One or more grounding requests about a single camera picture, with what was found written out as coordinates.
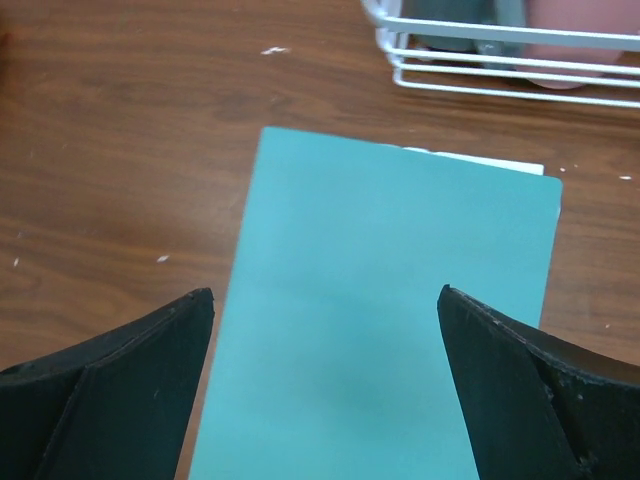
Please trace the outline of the green file folder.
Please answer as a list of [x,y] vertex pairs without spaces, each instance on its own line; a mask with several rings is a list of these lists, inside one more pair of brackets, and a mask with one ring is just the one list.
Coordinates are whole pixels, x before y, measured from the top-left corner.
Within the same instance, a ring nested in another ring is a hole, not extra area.
[[440,334],[457,287],[541,318],[559,179],[263,129],[194,479],[473,479]]

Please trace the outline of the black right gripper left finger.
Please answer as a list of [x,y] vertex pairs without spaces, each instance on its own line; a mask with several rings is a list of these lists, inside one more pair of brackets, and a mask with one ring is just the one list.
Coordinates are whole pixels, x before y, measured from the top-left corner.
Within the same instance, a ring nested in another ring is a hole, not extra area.
[[213,325],[213,294],[197,289],[3,370],[2,478],[173,478]]

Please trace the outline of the printed paper stack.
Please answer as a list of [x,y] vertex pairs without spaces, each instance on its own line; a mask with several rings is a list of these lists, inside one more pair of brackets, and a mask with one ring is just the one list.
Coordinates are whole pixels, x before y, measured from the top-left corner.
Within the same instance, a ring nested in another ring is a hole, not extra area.
[[423,148],[418,148],[418,147],[405,147],[405,150],[421,152],[425,154],[433,154],[441,157],[447,157],[447,158],[467,161],[467,162],[481,164],[481,165],[519,171],[519,172],[528,173],[532,175],[542,176],[544,174],[544,166],[542,164],[503,160],[503,159],[496,159],[496,158],[489,158],[489,157],[458,154],[458,153],[452,153],[452,152],[433,152],[433,151],[423,149]]

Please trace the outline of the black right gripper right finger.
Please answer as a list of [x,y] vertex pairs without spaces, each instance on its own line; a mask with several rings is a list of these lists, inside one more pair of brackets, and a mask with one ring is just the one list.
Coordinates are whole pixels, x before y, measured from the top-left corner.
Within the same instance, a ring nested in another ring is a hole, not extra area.
[[437,311],[480,478],[638,478],[638,366],[450,286]]

